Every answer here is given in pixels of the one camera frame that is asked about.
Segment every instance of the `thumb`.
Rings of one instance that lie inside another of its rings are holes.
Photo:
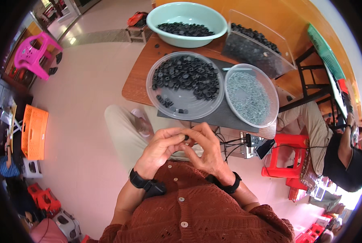
[[[201,159],[197,156],[196,152],[189,146],[183,144],[181,145],[181,150],[185,153],[185,155],[190,159],[190,161],[193,163],[193,165],[196,168],[199,168],[202,164]]]
[[[161,145],[165,148],[181,143],[185,139],[184,134],[178,134],[177,136],[170,137],[168,139],[162,139]]]

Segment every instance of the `striped shirt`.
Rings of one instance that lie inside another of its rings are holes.
[[[0,174],[3,177],[17,177],[20,175],[18,168],[15,163],[13,163],[13,158],[11,157],[11,166],[7,168],[8,155],[0,157]]]

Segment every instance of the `black wrist strap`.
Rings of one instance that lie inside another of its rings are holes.
[[[144,189],[146,194],[144,199],[155,196],[162,196],[166,194],[166,187],[163,182],[158,182],[155,179],[145,180],[140,175],[134,171],[132,168],[130,172],[130,182],[134,187]]]
[[[214,183],[217,187],[222,189],[224,192],[227,192],[228,194],[232,194],[239,187],[240,181],[242,180],[242,178],[240,178],[240,176],[236,172],[233,172],[233,173],[235,174],[235,183],[233,185],[229,185],[226,187],[223,186],[219,182],[219,180],[216,177],[214,177],[213,175],[208,175],[205,179],[211,183]]]
[[[156,180],[145,180],[132,168],[130,172],[130,182],[134,185],[134,187],[139,189],[143,188],[147,192]]]

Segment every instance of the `mobile phone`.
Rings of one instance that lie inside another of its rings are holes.
[[[270,149],[274,146],[276,141],[274,139],[265,140],[261,146],[256,149],[256,154],[260,159],[266,156]]]

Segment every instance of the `black mat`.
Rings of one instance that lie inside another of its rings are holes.
[[[225,77],[226,71],[223,71],[222,68],[230,68],[233,66],[232,63],[227,63],[226,61],[220,61],[220,60],[213,59],[213,58],[210,58],[210,59],[220,69],[223,77]],[[169,117],[169,116],[163,114],[160,111],[158,111],[157,116],[172,118],[172,117]],[[257,133],[259,131],[258,128],[250,126],[249,124],[247,124],[247,123],[241,121],[239,118],[237,118],[237,116],[232,112],[231,108],[229,107],[225,96],[224,96],[223,101],[220,104],[220,106],[215,111],[213,111],[211,114],[209,114],[203,118],[189,120],[189,121],[192,121],[195,123],[207,122],[208,124],[213,125],[213,126],[238,129],[238,130],[249,131],[249,132],[253,132],[253,133]]]

